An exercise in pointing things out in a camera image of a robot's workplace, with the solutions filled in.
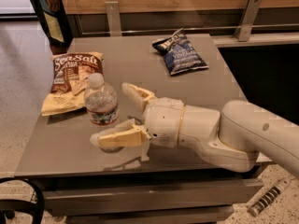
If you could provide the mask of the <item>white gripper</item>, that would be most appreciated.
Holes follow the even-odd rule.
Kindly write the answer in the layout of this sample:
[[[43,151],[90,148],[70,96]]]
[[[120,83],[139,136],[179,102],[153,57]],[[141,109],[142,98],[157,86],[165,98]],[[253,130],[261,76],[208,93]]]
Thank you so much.
[[[128,119],[114,128],[94,133],[90,143],[111,149],[138,147],[151,139],[156,146],[174,147],[178,140],[178,128],[184,104],[180,100],[157,98],[152,91],[124,82],[122,92],[143,113],[144,125],[137,125],[135,119]]]

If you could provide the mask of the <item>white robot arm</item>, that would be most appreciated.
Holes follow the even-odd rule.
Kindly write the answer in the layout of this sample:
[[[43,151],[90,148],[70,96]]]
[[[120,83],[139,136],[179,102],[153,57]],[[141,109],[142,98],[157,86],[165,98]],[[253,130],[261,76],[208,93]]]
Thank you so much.
[[[144,143],[192,149],[201,160],[235,172],[247,172],[264,154],[299,177],[299,126],[247,101],[233,100],[221,111],[185,105],[124,83],[123,93],[142,112],[142,123],[128,119],[91,136],[100,148]]]

